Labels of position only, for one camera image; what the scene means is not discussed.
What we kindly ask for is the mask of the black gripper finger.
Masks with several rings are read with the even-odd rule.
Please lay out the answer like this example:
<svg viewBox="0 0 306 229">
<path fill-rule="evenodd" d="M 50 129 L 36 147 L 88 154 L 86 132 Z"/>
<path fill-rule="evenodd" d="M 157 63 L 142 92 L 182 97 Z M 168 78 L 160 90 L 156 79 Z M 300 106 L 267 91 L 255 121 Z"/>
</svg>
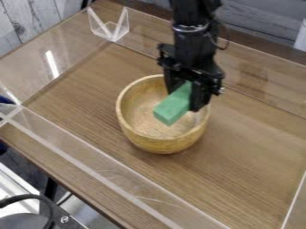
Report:
<svg viewBox="0 0 306 229">
<path fill-rule="evenodd" d="M 197 112 L 209 103 L 211 85 L 203 81 L 191 82 L 189 110 Z"/>
<path fill-rule="evenodd" d="M 185 83 L 185 73 L 164 69 L 164 85 L 166 93 L 170 94 Z"/>
</svg>

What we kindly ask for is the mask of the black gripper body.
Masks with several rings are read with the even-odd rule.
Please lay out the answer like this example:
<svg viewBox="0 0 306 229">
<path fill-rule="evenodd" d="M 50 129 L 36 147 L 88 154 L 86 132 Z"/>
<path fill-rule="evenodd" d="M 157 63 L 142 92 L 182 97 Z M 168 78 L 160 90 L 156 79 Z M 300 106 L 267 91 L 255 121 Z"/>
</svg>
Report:
<svg viewBox="0 0 306 229">
<path fill-rule="evenodd" d="M 224 72 L 213 56 L 219 49 L 216 31 L 211 26 L 173 25 L 173 44 L 157 45 L 157 64 L 162 69 L 182 71 L 185 81 L 203 81 L 211 85 L 212 95 L 220 94 Z"/>
</svg>

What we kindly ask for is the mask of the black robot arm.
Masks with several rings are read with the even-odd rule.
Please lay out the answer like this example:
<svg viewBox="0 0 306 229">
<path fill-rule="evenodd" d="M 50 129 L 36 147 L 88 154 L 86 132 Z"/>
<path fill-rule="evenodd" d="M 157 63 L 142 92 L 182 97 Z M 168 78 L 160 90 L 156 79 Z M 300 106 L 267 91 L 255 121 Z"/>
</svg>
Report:
<svg viewBox="0 0 306 229">
<path fill-rule="evenodd" d="M 157 45 L 157 64 L 164 70 L 166 92 L 191 83 L 188 110 L 197 112 L 217 96 L 224 71 L 215 62 L 220 23 L 215 12 L 220 0 L 169 0 L 173 43 Z"/>
</svg>

